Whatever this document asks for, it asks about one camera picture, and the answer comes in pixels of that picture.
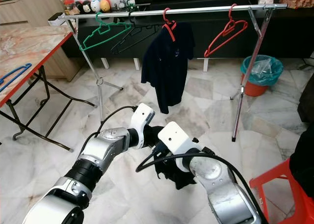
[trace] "plastic bag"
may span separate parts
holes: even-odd
[[[247,57],[242,65],[241,72],[246,73],[250,64],[251,56]],[[270,56],[257,55],[249,82],[256,85],[274,85],[281,73],[283,72],[283,64],[276,58]]]

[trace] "clothes hanger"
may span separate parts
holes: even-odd
[[[175,36],[174,36],[172,30],[174,30],[174,29],[176,28],[177,22],[174,21],[174,20],[169,21],[169,20],[166,18],[166,12],[167,12],[167,10],[169,10],[169,9],[170,9],[170,8],[165,8],[165,10],[163,11],[162,16],[163,16],[163,19],[164,19],[164,21],[165,21],[166,23],[165,23],[162,27],[163,27],[163,28],[167,28],[167,30],[168,30],[168,32],[169,32],[169,34],[170,34],[170,36],[171,36],[172,41],[175,42],[176,39],[175,39]]]
[[[19,71],[20,69],[23,69],[21,72],[19,72],[14,78],[12,78],[10,81],[8,81],[3,87],[0,88],[0,92],[3,91],[8,85],[10,85],[15,79],[17,79],[20,75],[23,74],[23,72],[25,72],[29,67],[31,67],[31,63],[27,63],[21,67],[18,67],[14,70],[12,70],[11,72],[5,74],[3,77],[0,78],[0,85],[2,83],[4,83],[4,79],[6,79],[7,77],[9,77],[10,75],[12,75],[13,73]]]
[[[123,52],[123,51],[125,51],[125,50],[127,50],[127,49],[129,49],[129,48],[131,48],[131,47],[133,47],[133,46],[135,46],[135,45],[138,44],[139,42],[141,42],[141,41],[147,39],[148,37],[150,37],[150,36],[152,36],[152,35],[154,35],[156,32],[158,32],[158,27],[161,26],[160,24],[154,24],[154,25],[140,25],[140,26],[137,26],[137,25],[135,24],[135,22],[131,19],[131,16],[130,16],[130,15],[131,15],[132,12],[133,12],[133,10],[131,10],[131,11],[129,12],[129,21],[130,21],[130,23],[133,25],[133,28],[122,38],[121,41],[119,41],[117,44],[115,44],[115,45],[111,48],[111,52],[112,52],[113,54],[115,54],[115,55],[117,55],[117,54],[119,54],[119,53],[121,53],[121,52]],[[135,35],[141,33],[142,30],[143,30],[143,28],[146,28],[146,29],[154,29],[154,30],[153,30],[153,32],[150,33],[149,35],[144,36],[143,38],[137,40],[136,42],[133,42],[133,43],[130,44],[129,46],[126,46],[125,48],[123,48],[123,49],[121,49],[121,50],[119,49],[119,48],[123,45],[123,43],[125,43],[125,41],[126,41],[126,39],[127,39],[128,37],[130,37],[130,36],[135,36]]]
[[[98,12],[98,13],[96,14],[96,21],[97,21],[98,23],[100,23],[100,24],[99,24],[99,27],[98,27],[97,29],[95,29],[95,30],[92,32],[91,35],[89,35],[88,37],[85,38],[85,40],[83,41],[83,44],[79,47],[79,49],[80,49],[81,51],[86,51],[86,50],[91,49],[91,48],[93,48],[93,47],[99,46],[99,45],[101,45],[101,44],[103,44],[103,43],[105,43],[105,42],[108,42],[108,41],[112,40],[113,38],[115,38],[115,37],[121,35],[122,33],[124,33],[124,32],[126,32],[126,31],[128,31],[128,30],[131,29],[131,24],[126,24],[126,23],[122,23],[122,22],[109,23],[109,24],[107,24],[106,22],[103,22],[101,19],[98,18],[98,15],[99,15],[99,14],[101,14],[101,12]],[[111,27],[120,26],[120,25],[123,25],[123,26],[124,26],[125,29],[124,29],[123,31],[121,31],[121,32],[119,32],[118,34],[115,34],[114,36],[112,36],[112,37],[110,37],[110,38],[108,38],[108,39],[106,39],[106,40],[104,40],[104,41],[101,41],[101,42],[99,42],[99,43],[97,43],[97,44],[94,44],[94,45],[91,45],[91,46],[86,46],[86,42],[87,42],[91,37],[93,37],[95,33],[98,33],[99,35],[104,35],[105,33],[108,33],[109,31],[111,31]]]
[[[208,58],[212,53],[214,53],[216,50],[218,50],[220,47],[222,47],[223,45],[227,44],[229,41],[231,41],[233,38],[235,38],[236,36],[238,36],[241,32],[243,32],[244,30],[247,29],[248,23],[245,20],[238,20],[238,21],[234,21],[232,16],[231,16],[231,11],[232,8],[236,6],[236,4],[233,4],[230,9],[229,9],[229,22],[226,24],[225,28],[221,31],[221,33],[219,33],[214,39],[213,41],[210,43],[210,45],[208,46],[207,50],[204,53],[204,57]],[[233,32],[235,30],[236,25],[238,24],[243,24],[243,27],[241,30],[239,30],[237,33],[235,33],[234,35],[232,35],[231,37],[229,37],[227,40],[225,40],[223,43],[221,43],[219,46],[217,46],[215,49],[210,50],[211,47],[213,46],[213,44],[221,37],[221,36],[226,36],[228,34],[230,34],[231,32]]]

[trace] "green hanger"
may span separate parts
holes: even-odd
[[[103,43],[105,43],[105,42],[107,42],[107,41],[110,41],[110,40],[112,40],[113,38],[115,38],[115,37],[121,35],[122,33],[126,32],[126,31],[128,31],[128,30],[132,27],[131,24],[121,23],[121,22],[118,22],[118,23],[109,23],[109,24],[107,24],[107,23],[103,22],[101,19],[98,18],[98,15],[99,15],[99,14],[101,14],[101,12],[98,12],[98,13],[96,14],[96,21],[97,21],[98,23],[100,23],[100,24],[99,24],[99,27],[98,27],[97,29],[93,30],[93,32],[92,32],[91,35],[89,35],[88,37],[86,37],[86,39],[83,41],[83,44],[79,47],[79,49],[80,49],[81,51],[86,51],[86,50],[88,50],[88,49],[91,49],[91,48],[93,48],[93,47],[96,47],[96,46],[98,46],[98,45],[101,45],[101,44],[103,44]],[[100,43],[97,43],[97,44],[94,44],[94,45],[88,46],[88,47],[86,46],[86,42],[88,41],[88,39],[91,38],[92,36],[94,36],[94,34],[95,34],[96,32],[98,32],[99,35],[103,35],[103,34],[109,32],[109,31],[111,30],[111,27],[112,27],[112,26],[118,26],[118,25],[124,25],[125,29],[124,29],[123,31],[119,32],[118,34],[116,34],[116,35],[114,35],[114,36],[112,36],[112,37],[110,37],[110,38],[108,38],[108,39],[106,39],[106,40],[104,40],[104,41],[102,41],[102,42],[100,42]],[[107,27],[107,30],[101,31],[101,29],[102,29],[103,26],[106,26],[106,27]]]

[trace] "black cable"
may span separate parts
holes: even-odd
[[[152,162],[149,162],[145,165],[144,164],[144,161],[141,162],[141,164],[136,168],[136,172],[139,172],[139,171],[142,171],[143,169],[145,168],[148,168],[156,163],[160,163],[160,162],[163,162],[165,160],[168,160],[168,159],[178,159],[178,158],[185,158],[185,157],[206,157],[206,158],[212,158],[212,159],[216,159],[222,163],[224,163],[225,165],[227,165],[227,167],[229,167],[229,169],[231,169],[232,171],[235,172],[235,174],[238,176],[238,178],[240,179],[240,181],[242,182],[242,184],[244,185],[248,195],[250,196],[257,212],[259,213],[261,219],[262,219],[262,223],[265,223],[265,224],[268,224],[268,221],[264,215],[264,213],[262,212],[259,204],[257,203],[252,191],[250,190],[248,184],[246,183],[245,179],[243,178],[243,176],[241,175],[241,173],[231,164],[229,163],[227,160],[224,160],[223,158],[220,158],[219,156],[216,156],[216,155],[210,155],[210,154],[207,154],[207,153],[191,153],[191,154],[176,154],[176,155],[171,155],[171,156],[167,156],[167,157],[163,157],[163,158],[160,158],[160,159],[156,159]]]
[[[143,165],[144,163],[146,163],[146,162],[147,162],[147,161],[148,161],[151,157],[153,157],[153,156],[154,156],[154,154],[155,154],[155,153],[154,153],[154,152],[152,152],[149,156],[147,156],[147,158],[146,158],[146,159],[144,159],[144,160],[143,160],[143,162],[141,162],[141,163],[140,163],[140,165],[139,165],[139,166],[141,166],[141,165]]]
[[[80,150],[80,153],[79,153],[78,155],[80,155],[80,154],[82,153],[82,151],[84,150],[86,144],[88,143],[88,141],[89,141],[93,136],[95,136],[95,138],[97,137],[97,135],[100,133],[100,130],[102,129],[103,125],[105,124],[106,121],[108,121],[108,119],[109,119],[110,117],[112,117],[115,113],[117,113],[118,111],[120,111],[120,110],[122,110],[122,109],[128,109],[128,108],[130,108],[130,109],[132,109],[133,112],[134,112],[134,111],[137,109],[137,107],[138,107],[138,106],[123,106],[123,107],[121,107],[121,108],[115,110],[115,111],[112,112],[111,114],[109,114],[109,115],[104,119],[104,121],[102,121],[102,122],[100,123],[100,126],[99,126],[98,130],[88,136],[88,138],[85,140],[85,142],[84,142],[84,144],[83,144],[83,147],[82,147],[82,149]]]
[[[91,139],[93,136],[97,136],[98,134],[99,134],[99,132],[94,132],[94,133],[92,133],[92,134],[90,134],[90,135],[88,136],[88,138],[85,140],[85,142],[84,142],[84,144],[83,144],[83,147],[82,147],[82,149],[80,150],[80,152],[79,152],[78,155],[80,155],[80,154],[82,153],[82,151],[84,150],[84,148],[85,148],[86,144],[88,143],[89,139]]]
[[[106,117],[106,118],[104,119],[104,121],[102,121],[102,122],[100,123],[100,126],[99,126],[99,128],[98,128],[98,130],[97,130],[98,134],[99,134],[100,130],[102,129],[103,125],[105,124],[105,122],[106,122],[111,116],[113,116],[115,113],[117,113],[118,111],[123,110],[123,109],[132,109],[133,112],[135,112],[135,110],[137,109],[137,106],[123,106],[123,107],[121,107],[121,108],[119,108],[119,109],[113,111],[111,114],[108,115],[108,117]]]

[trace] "clothes rack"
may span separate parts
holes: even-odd
[[[231,6],[216,6],[216,7],[202,7],[202,8],[187,8],[187,9],[170,9],[167,10],[167,14],[190,14],[190,13],[210,13],[210,12],[228,12],[230,10]],[[240,118],[240,113],[241,113],[241,107],[242,107],[242,100],[245,92],[245,85],[249,79],[249,76],[251,74],[256,56],[258,55],[258,52],[260,50],[260,47],[262,45],[263,38],[265,36],[270,18],[272,16],[272,13],[275,9],[286,9],[287,4],[254,4],[254,5],[237,5],[232,8],[233,12],[236,11],[248,11],[250,18],[253,23],[253,27],[255,31],[257,32],[258,35],[258,40],[255,45],[252,58],[249,64],[249,67],[245,73],[245,76],[240,83],[239,90],[237,93],[230,97],[231,100],[233,100],[237,95],[240,94],[239,102],[238,102],[238,107],[236,111],[236,119],[235,119],[235,126],[234,126],[234,131],[232,135],[232,141],[234,142],[236,140],[236,133],[237,133],[237,127],[239,123],[239,118]],[[259,28],[259,25],[257,24],[255,15],[253,13],[254,10],[260,10],[260,11],[266,11],[264,15],[264,21],[262,23],[261,28]],[[151,10],[151,11],[136,11],[132,12],[130,16],[154,16],[154,15],[163,15],[164,10]],[[99,14],[98,18],[108,18],[108,17],[128,17],[129,13],[128,12],[121,12],[121,13],[104,13],[104,14]],[[73,33],[73,36],[78,44],[78,46],[81,46],[81,43],[78,39],[78,30],[79,30],[79,19],[95,19],[96,14],[80,14],[80,15],[61,15],[58,17],[59,19],[63,19],[67,22],[69,28],[71,29],[71,32]],[[70,21],[71,19],[74,19],[76,21],[76,27],[72,25],[72,22]],[[105,82],[102,77],[100,77],[97,73],[97,71],[94,68],[93,63],[91,62],[89,56],[85,51],[82,51],[83,56],[85,57],[89,67],[92,69],[95,78],[96,78],[96,85],[98,87],[99,91],[99,105],[100,105],[100,115],[101,115],[101,121],[104,120],[104,113],[103,113],[103,95],[102,95],[102,85],[106,84],[112,87],[115,87],[119,90],[122,90],[122,87],[119,87],[117,85]]]

